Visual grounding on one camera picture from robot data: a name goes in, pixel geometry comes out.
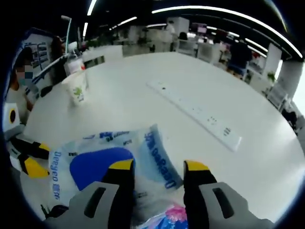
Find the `ceiling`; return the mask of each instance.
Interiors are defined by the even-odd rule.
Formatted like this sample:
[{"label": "ceiling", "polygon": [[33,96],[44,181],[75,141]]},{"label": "ceiling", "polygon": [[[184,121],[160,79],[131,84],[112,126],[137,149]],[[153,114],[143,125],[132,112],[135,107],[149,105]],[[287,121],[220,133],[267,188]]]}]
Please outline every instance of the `ceiling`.
[{"label": "ceiling", "polygon": [[66,15],[83,29],[85,22],[88,23],[86,37],[95,35],[97,28],[101,25],[105,31],[126,19],[136,16],[137,19],[122,25],[121,28],[132,24],[147,25],[164,23],[167,17],[181,16],[188,18],[191,22],[206,23],[226,31],[231,31],[248,38],[268,48],[270,41],[283,49],[283,58],[300,60],[299,55],[287,42],[280,39],[273,32],[248,19],[232,15],[226,12],[202,9],[171,10],[151,14],[152,10],[163,9],[173,6],[213,6],[233,10],[251,16],[268,26],[272,27],[285,36],[305,56],[305,29],[300,24],[297,12],[305,9],[305,2],[299,0],[97,0],[91,16],[87,16],[91,0],[53,0],[46,3],[33,1],[28,6],[34,13],[30,15],[31,25],[40,29],[48,30],[59,36],[65,36],[67,23],[60,16]]}]

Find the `face mask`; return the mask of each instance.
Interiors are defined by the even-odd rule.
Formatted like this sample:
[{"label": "face mask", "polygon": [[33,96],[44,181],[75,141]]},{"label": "face mask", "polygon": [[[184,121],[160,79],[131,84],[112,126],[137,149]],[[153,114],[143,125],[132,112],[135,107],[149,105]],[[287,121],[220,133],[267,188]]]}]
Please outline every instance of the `face mask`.
[{"label": "face mask", "polygon": [[19,78],[19,79],[18,79],[18,83],[19,83],[21,86],[25,86],[25,79],[24,79],[24,78]]},{"label": "face mask", "polygon": [[25,66],[24,77],[26,79],[33,79],[33,67],[30,65]]}]

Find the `white table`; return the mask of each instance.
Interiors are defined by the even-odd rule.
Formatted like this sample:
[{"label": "white table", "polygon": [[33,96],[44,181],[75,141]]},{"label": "white table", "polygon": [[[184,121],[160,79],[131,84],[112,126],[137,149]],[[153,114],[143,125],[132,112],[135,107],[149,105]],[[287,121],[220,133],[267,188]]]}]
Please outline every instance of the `white table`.
[{"label": "white table", "polygon": [[105,62],[122,59],[122,45],[106,45],[94,48],[93,50],[84,51],[82,54],[82,59],[84,62],[87,62],[99,58],[101,56],[104,56]]},{"label": "white table", "polygon": [[253,72],[249,85],[261,95],[273,86],[273,83],[257,72]]},{"label": "white table", "polygon": [[[244,82],[198,59],[152,53],[87,69],[91,100],[69,107],[57,85],[32,110],[24,134],[55,149],[102,131],[132,130],[157,123],[164,147],[183,176],[185,159],[203,162],[218,181],[245,197],[259,218],[276,221],[303,181],[305,157],[280,113]],[[160,79],[234,127],[242,142],[233,153],[145,84]],[[183,189],[176,194],[182,203]]]},{"label": "white table", "polygon": [[122,39],[113,41],[113,43],[117,44],[117,45],[124,45],[124,42],[128,42],[128,41],[129,41],[128,38],[122,38]]}]

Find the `pink item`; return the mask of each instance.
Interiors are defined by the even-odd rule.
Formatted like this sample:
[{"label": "pink item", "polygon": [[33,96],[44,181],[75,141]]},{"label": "pink item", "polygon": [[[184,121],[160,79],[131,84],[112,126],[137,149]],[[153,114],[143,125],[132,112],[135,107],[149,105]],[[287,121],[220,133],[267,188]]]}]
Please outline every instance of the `pink item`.
[{"label": "pink item", "polygon": [[173,208],[168,209],[165,214],[172,222],[184,222],[187,220],[185,208],[177,204]]}]

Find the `woman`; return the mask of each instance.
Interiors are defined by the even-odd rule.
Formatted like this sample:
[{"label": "woman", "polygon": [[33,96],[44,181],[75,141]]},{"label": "woman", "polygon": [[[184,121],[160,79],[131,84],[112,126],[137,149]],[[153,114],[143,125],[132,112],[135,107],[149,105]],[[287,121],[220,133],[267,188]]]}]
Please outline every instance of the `woman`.
[{"label": "woman", "polygon": [[21,123],[26,124],[33,104],[25,94],[26,74],[33,75],[32,51],[30,47],[24,48],[19,54],[10,76],[9,90],[6,97],[7,103],[16,103]]},{"label": "woman", "polygon": [[[52,61],[57,60],[58,58],[62,57],[64,54],[65,54],[65,45],[63,44],[60,37],[58,36],[54,37],[51,43]],[[67,77],[67,74],[63,66],[65,62],[66,59],[63,59],[54,66],[54,77],[52,78],[53,85],[60,83]]]}]

